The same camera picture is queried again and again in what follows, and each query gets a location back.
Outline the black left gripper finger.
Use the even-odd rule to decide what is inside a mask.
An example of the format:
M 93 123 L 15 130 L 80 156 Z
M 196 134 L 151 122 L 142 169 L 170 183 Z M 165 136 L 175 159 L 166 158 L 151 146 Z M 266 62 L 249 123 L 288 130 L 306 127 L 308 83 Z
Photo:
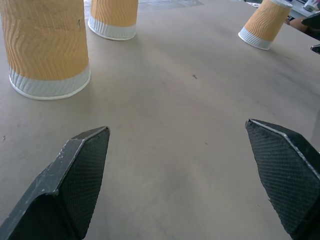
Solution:
M 0 240 L 83 240 L 101 190 L 107 126 L 70 138 L 0 225 Z
M 320 240 L 320 152 L 301 134 L 257 119 L 245 123 L 260 181 L 292 240 Z

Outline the orange ribbed paper cup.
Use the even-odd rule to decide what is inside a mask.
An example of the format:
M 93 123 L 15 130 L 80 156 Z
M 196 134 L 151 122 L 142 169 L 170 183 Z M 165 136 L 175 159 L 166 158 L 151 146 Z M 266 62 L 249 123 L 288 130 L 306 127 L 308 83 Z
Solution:
M 21 95 L 60 100 L 90 82 L 84 0 L 0 0 L 9 80 Z
M 136 35 L 138 0 L 91 0 L 88 27 L 96 35 L 127 41 Z
M 252 47 L 269 50 L 292 7 L 286 0 L 262 0 L 238 33 L 239 38 Z

